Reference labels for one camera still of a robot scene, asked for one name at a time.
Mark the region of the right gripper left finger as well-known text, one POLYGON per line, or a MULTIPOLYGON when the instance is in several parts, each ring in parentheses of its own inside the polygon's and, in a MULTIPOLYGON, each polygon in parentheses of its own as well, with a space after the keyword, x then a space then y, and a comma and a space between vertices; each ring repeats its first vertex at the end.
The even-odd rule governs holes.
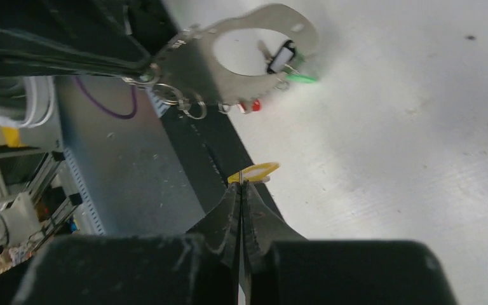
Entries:
POLYGON ((187 232, 200 234, 220 262, 238 269, 240 263, 241 184, 233 182, 218 204, 187 232))

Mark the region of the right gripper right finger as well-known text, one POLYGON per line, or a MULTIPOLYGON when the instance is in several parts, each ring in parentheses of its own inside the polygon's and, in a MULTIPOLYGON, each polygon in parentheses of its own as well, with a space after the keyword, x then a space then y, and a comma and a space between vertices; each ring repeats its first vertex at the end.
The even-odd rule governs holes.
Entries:
POLYGON ((305 241, 263 202, 254 184, 242 184, 242 230, 245 261, 250 269, 267 269, 266 259, 275 241, 305 241))

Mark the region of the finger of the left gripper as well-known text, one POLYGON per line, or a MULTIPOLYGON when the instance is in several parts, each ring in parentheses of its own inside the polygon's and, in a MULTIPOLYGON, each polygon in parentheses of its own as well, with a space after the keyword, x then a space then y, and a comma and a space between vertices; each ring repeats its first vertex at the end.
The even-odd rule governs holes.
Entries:
POLYGON ((151 56, 126 33, 126 1, 0 1, 0 78, 139 77, 151 56))

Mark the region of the key with yellow tag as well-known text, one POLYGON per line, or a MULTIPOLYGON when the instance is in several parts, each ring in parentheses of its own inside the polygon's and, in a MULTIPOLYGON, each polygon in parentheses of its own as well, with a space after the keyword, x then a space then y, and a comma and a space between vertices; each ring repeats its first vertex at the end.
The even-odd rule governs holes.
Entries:
POLYGON ((253 183, 265 183, 270 180, 270 174, 280 167, 278 162, 267 162, 248 166, 227 178, 227 183, 249 181, 253 183))

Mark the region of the key with black tag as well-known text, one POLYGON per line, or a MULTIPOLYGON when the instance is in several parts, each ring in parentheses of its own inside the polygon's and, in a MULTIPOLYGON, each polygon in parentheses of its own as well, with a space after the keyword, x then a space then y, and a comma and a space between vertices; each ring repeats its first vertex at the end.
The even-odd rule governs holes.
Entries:
POLYGON ((270 53, 262 40, 257 43, 257 47, 266 63, 267 74, 280 73, 297 55, 296 44, 291 39, 284 41, 274 55, 270 53))

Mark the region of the perforated metal ring plate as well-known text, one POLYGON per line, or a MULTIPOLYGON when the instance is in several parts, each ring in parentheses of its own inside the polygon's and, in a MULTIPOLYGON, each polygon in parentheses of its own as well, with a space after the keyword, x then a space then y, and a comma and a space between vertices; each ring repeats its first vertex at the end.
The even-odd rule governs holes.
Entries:
POLYGON ((184 98, 200 95, 206 104, 231 106, 241 100, 257 99, 286 82, 285 69, 278 74, 238 74, 224 67, 214 53, 220 37, 249 29, 278 32, 293 40, 297 55, 290 66, 297 58, 312 55, 319 45, 318 32, 304 15, 284 4, 267 4, 206 29, 191 27, 181 31, 154 56, 142 76, 124 80, 151 89, 156 83, 166 83, 180 90, 184 98))

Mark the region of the grey white headphones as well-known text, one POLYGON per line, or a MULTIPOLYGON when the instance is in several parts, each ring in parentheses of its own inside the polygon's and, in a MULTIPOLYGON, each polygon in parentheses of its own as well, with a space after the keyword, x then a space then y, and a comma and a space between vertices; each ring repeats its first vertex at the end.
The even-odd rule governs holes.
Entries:
POLYGON ((0 78, 0 126, 14 129, 45 124, 57 109, 52 76, 0 78))

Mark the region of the red key tag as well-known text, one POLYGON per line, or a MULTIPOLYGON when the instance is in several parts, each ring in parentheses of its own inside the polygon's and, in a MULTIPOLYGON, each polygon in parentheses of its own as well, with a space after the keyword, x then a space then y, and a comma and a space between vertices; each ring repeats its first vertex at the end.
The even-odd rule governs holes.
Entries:
POLYGON ((241 100, 237 104, 239 110, 243 114, 250 114, 252 112, 258 112, 262 109, 262 104, 259 99, 254 100, 241 100))

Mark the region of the green key tag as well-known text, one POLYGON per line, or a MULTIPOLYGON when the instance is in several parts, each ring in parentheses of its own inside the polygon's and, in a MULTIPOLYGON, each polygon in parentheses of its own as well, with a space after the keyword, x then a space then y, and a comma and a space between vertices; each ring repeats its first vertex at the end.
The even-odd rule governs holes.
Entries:
POLYGON ((301 74, 297 69, 292 66, 285 64, 286 80, 289 82, 312 84, 318 81, 318 78, 301 74))

